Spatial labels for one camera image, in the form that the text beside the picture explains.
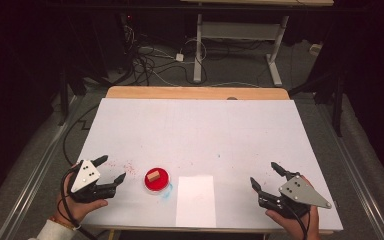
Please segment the person's right hand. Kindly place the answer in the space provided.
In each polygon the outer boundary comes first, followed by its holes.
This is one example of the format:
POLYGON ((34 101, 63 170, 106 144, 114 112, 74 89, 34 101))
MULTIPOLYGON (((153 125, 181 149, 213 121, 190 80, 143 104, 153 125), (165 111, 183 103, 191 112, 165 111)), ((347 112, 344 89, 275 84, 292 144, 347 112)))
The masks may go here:
POLYGON ((319 214, 316 206, 312 206, 310 213, 301 218, 301 221, 308 229, 307 238, 304 238, 304 232, 297 220, 284 218, 273 210, 267 210, 265 214, 278 225, 282 226, 292 240, 321 240, 319 233, 319 214))

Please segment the metal floor rail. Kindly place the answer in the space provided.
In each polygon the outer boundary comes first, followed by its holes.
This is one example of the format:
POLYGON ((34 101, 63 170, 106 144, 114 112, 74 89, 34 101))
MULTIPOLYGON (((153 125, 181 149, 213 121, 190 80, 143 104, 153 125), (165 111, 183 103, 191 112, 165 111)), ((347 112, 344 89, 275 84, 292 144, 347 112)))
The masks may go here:
POLYGON ((62 138, 68 132, 70 122, 73 119, 74 114, 78 110, 83 97, 73 96, 69 101, 69 113, 66 118, 66 122, 60 126, 59 121, 54 126, 54 133, 51 135, 51 139, 44 150, 38 163, 34 166, 32 171, 28 175, 28 179, 20 191, 20 194, 14 203, 10 213, 8 214, 4 224, 0 229, 0 240, 13 240, 17 233, 22 221, 24 220, 34 198, 43 182, 45 175, 52 164, 54 155, 62 138))
POLYGON ((358 169, 358 166, 353 162, 353 158, 345 145, 344 139, 334 130, 331 124, 331 117, 328 108, 324 105, 318 105, 317 108, 341 153, 341 162, 344 165, 345 172, 350 178, 350 182, 354 188, 356 196, 359 198, 365 215, 370 221, 378 240, 384 240, 384 217, 380 211, 378 203, 376 202, 373 194, 370 192, 368 185, 358 169))

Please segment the person's left hand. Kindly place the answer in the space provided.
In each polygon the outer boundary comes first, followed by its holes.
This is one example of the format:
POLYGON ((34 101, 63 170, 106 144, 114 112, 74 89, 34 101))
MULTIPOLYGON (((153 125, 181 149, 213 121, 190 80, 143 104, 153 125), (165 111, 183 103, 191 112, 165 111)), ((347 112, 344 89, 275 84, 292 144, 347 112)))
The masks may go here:
POLYGON ((90 212, 106 207, 108 201, 105 199, 98 199, 91 203, 77 203, 72 200, 67 194, 67 185, 71 175, 72 173, 63 176, 64 186, 58 190, 56 211, 53 214, 53 219, 65 226, 74 228, 75 224, 70 221, 70 216, 80 224, 90 212))

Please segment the round red ink pad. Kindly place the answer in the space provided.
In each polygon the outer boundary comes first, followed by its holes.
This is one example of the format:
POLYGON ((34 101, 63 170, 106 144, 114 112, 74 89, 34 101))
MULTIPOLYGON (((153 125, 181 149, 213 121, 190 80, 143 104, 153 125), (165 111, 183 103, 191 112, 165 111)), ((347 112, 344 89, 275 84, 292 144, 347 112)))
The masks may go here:
POLYGON ((170 177, 168 172, 165 169, 160 167, 150 169, 144 176, 145 187, 149 191, 153 191, 153 192, 158 192, 165 189, 168 186, 169 182, 170 182, 170 177), (158 171, 160 173, 160 178, 153 182, 149 182, 147 179, 147 175, 153 171, 158 171))

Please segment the white-framed desk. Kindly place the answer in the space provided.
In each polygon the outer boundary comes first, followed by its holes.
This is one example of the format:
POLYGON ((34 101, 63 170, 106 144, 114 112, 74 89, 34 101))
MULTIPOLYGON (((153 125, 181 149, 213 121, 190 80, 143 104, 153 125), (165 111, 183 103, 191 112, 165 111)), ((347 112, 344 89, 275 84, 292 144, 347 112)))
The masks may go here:
MULTIPOLYGON (((182 0, 183 2, 193 3, 195 7, 208 7, 210 4, 219 6, 233 7, 240 5, 250 7, 252 10, 258 7, 275 7, 292 10, 295 7, 318 9, 320 7, 331 7, 333 0, 182 0)), ((213 20, 203 19, 203 14, 197 15, 196 23, 196 51, 194 57, 193 82, 202 83, 204 77, 203 60, 207 53, 202 39, 234 39, 234 40, 259 40, 273 41, 274 47, 271 53, 265 55, 265 60, 273 84, 276 87, 282 86, 282 81, 276 66, 276 57, 287 28, 290 14, 282 13, 281 19, 276 23, 245 23, 239 20, 213 20)))

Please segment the white paper sheet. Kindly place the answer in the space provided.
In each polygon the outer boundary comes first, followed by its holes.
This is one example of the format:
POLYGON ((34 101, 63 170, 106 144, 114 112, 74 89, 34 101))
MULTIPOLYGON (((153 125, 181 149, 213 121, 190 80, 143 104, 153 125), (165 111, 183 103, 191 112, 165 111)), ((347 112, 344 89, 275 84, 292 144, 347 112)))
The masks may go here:
POLYGON ((176 226, 192 228, 214 228, 216 226, 214 181, 212 176, 179 178, 176 226))

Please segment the wooden table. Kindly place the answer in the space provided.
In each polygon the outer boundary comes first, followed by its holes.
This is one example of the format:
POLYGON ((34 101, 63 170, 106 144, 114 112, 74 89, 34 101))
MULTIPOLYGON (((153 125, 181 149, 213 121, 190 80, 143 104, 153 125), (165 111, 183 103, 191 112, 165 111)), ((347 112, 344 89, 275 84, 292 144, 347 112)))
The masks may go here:
POLYGON ((285 180, 276 162, 306 176, 331 204, 322 208, 325 233, 343 226, 310 145, 296 104, 283 89, 211 87, 112 87, 97 110, 80 153, 108 156, 101 179, 126 172, 108 206, 85 219, 93 227, 115 229, 274 232, 250 178, 275 194, 285 180), (165 169, 168 186, 149 191, 145 174, 165 169), (176 226, 180 177, 212 176, 216 226, 176 226))

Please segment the black metal stand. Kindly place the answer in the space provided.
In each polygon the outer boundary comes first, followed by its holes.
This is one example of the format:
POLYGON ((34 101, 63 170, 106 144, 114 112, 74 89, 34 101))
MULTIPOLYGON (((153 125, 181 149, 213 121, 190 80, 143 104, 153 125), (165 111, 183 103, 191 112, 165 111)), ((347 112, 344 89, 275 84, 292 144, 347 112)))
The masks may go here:
POLYGON ((68 89, 67 89, 67 80, 65 69, 62 69, 59 74, 59 93, 60 93, 60 120, 59 125, 62 126, 66 122, 66 118, 69 113, 69 103, 68 103, 68 89))

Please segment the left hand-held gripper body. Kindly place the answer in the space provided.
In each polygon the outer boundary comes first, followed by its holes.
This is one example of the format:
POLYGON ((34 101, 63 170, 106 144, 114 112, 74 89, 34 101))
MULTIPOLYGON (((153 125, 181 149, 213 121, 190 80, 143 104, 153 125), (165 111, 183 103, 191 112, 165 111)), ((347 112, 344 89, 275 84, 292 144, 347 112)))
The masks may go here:
POLYGON ((98 199, 113 198, 116 188, 113 183, 98 185, 100 173, 92 160, 82 160, 70 177, 67 192, 77 203, 91 203, 98 199))

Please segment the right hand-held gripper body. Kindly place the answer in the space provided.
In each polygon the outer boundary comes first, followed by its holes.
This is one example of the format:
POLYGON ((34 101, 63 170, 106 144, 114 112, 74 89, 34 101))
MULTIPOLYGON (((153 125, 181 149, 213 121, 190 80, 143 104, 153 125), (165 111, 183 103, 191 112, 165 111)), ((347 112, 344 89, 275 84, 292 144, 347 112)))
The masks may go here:
POLYGON ((273 210, 287 219, 298 219, 310 212, 312 206, 331 209, 332 204, 301 176, 292 177, 278 188, 279 196, 258 189, 260 207, 273 210))

